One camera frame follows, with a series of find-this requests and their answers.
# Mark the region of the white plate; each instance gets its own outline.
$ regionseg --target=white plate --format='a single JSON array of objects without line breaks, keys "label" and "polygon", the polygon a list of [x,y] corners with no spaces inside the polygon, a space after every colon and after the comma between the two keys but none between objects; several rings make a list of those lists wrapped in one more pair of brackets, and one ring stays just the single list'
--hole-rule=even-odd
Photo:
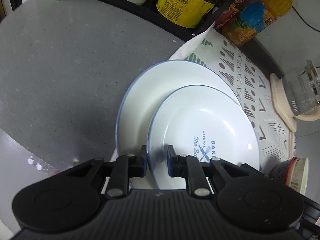
[{"label": "white plate", "polygon": [[202,162],[218,157],[259,169],[259,146],[252,125],[232,98],[191,85],[170,94],[155,112],[148,132],[149,168],[159,189],[186,188],[185,179],[168,175],[166,147]]},{"label": "white plate", "polygon": [[141,73],[124,95],[116,122],[118,154],[136,152],[146,145],[150,121],[157,107],[170,93],[188,85],[215,87],[240,105],[228,84],[209,68],[185,60],[158,63]]}]

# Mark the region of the gray table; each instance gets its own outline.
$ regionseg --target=gray table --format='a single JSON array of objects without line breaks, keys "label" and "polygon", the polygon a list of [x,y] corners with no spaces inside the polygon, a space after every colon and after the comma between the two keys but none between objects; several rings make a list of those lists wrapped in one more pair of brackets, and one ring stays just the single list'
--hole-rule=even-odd
[{"label": "gray table", "polygon": [[121,99],[183,41],[96,0],[28,0],[0,24],[0,128],[64,170],[115,148]]}]

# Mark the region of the metal screw head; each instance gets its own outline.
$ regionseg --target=metal screw head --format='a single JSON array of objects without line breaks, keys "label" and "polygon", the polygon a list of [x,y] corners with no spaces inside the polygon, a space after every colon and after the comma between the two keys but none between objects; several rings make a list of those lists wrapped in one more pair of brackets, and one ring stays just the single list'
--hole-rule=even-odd
[{"label": "metal screw head", "polygon": [[119,197],[123,194],[123,191],[119,188],[111,188],[107,191],[110,197]]},{"label": "metal screw head", "polygon": [[210,194],[210,190],[206,189],[206,188],[197,188],[194,191],[195,195],[197,195],[198,197],[205,197],[207,195]]}]

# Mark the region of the orange juice bottle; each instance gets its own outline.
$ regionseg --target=orange juice bottle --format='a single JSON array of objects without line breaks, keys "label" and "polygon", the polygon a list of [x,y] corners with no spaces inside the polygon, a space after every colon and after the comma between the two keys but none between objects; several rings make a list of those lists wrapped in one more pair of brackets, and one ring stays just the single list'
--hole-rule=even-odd
[{"label": "orange juice bottle", "polygon": [[285,15],[292,0],[254,0],[222,27],[222,34],[238,47]]}]

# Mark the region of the glass kettle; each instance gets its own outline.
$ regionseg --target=glass kettle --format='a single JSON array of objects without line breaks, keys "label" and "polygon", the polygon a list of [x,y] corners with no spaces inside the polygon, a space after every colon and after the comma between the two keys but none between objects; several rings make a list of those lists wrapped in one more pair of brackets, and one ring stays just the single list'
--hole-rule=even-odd
[{"label": "glass kettle", "polygon": [[304,121],[320,119],[320,77],[313,63],[285,75],[270,75],[272,101],[290,130],[297,130],[293,117]]}]

